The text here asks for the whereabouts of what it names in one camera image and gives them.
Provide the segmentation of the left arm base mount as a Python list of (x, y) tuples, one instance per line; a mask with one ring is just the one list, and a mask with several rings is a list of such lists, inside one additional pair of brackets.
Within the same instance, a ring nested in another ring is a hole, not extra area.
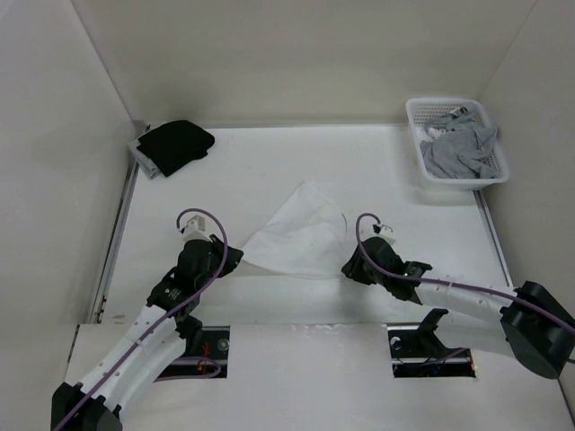
[(184, 353), (172, 361), (156, 379), (224, 379), (227, 377), (231, 330), (229, 326), (204, 326), (189, 316), (177, 326), (186, 341)]

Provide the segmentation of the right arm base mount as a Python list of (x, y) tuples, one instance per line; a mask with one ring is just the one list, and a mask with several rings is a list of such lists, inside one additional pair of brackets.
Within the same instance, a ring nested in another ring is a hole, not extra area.
[(387, 327), (388, 345), (395, 378), (474, 378), (471, 350), (445, 347), (435, 332), (444, 309), (432, 309), (420, 323)]

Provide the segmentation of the white tank top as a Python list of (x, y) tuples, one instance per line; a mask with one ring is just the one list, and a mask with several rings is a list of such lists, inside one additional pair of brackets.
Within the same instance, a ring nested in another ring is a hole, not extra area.
[(335, 278), (344, 258), (345, 215), (318, 183), (301, 183), (243, 246), (243, 260), (266, 271), (308, 279)]

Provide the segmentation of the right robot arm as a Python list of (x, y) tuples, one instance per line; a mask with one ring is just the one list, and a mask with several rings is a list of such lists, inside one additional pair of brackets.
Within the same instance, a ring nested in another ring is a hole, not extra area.
[(527, 281), (509, 292), (468, 290), (427, 277), (432, 269), (402, 260), (378, 236), (361, 242), (341, 269), (355, 282), (380, 285), (400, 301), (430, 308), (415, 328), (392, 330), (394, 360), (432, 367), (476, 349), (513, 357), (546, 379), (561, 376), (574, 351), (574, 319), (543, 286)]

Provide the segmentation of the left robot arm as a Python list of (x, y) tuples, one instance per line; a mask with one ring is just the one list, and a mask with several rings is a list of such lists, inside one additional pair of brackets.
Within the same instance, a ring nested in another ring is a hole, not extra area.
[(210, 356), (203, 324), (192, 316), (201, 293), (233, 272), (243, 252), (215, 235), (184, 243), (176, 265), (152, 289), (134, 323), (109, 354), (76, 384), (52, 395), (53, 430), (121, 430), (127, 408), (144, 389), (167, 379), (175, 360), (193, 363), (191, 377), (211, 378), (221, 365)]

